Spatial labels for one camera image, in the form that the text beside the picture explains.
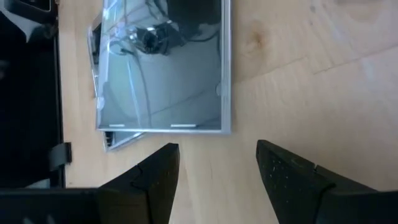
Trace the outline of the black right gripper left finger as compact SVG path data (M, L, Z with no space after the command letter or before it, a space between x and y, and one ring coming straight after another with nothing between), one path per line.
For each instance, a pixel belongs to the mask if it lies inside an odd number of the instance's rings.
M168 143L101 186L119 193L123 223L168 223L177 189L180 149Z

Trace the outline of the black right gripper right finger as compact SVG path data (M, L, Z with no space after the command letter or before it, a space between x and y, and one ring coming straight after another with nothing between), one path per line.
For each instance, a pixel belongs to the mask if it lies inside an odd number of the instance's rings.
M256 160L279 223L397 223L397 191L377 191L266 140Z

